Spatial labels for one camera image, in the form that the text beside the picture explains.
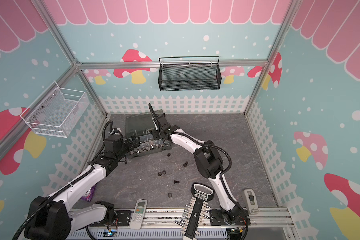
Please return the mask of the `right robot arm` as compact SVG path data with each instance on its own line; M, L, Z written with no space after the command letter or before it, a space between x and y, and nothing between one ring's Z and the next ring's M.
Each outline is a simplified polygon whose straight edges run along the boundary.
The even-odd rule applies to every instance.
M210 181L216 191L225 220L233 224L244 219L245 226L249 226L249 216L232 195L225 178L225 173L232 167L229 154L212 141L197 140L178 126L172 126L165 114L157 114L151 104L148 107L160 139L168 140L193 154L199 173Z

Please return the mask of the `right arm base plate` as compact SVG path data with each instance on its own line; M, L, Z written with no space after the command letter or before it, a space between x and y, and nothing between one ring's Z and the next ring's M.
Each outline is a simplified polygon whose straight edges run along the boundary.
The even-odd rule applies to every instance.
M251 225L250 217L246 209L244 209L244 211L241 211L239 217L237 217L236 220L232 223L229 223L227 220L224 219L221 209L211 209L209 210L209 215L211 226L243 226L244 220L248 220L248 225Z

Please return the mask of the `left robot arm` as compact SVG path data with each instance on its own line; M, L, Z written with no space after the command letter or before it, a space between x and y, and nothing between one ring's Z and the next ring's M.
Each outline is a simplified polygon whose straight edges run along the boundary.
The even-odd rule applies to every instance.
M73 211L72 208L81 197L98 182L107 177L124 161L127 154L140 146L140 138L125 137L113 122L108 121L103 128L101 149L96 153L87 168L75 179L47 197L35 198L29 208L27 219L15 232L13 239L21 235L30 240L65 240L69 234L93 223L106 226L116 222L114 204L98 201L93 205Z

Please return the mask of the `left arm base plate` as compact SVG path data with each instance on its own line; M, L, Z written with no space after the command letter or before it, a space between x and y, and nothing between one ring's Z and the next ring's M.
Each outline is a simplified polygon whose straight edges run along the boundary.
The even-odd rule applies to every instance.
M132 211L130 210L115 210L115 217L111 223L102 223L103 226L109 227L129 227L132 220Z

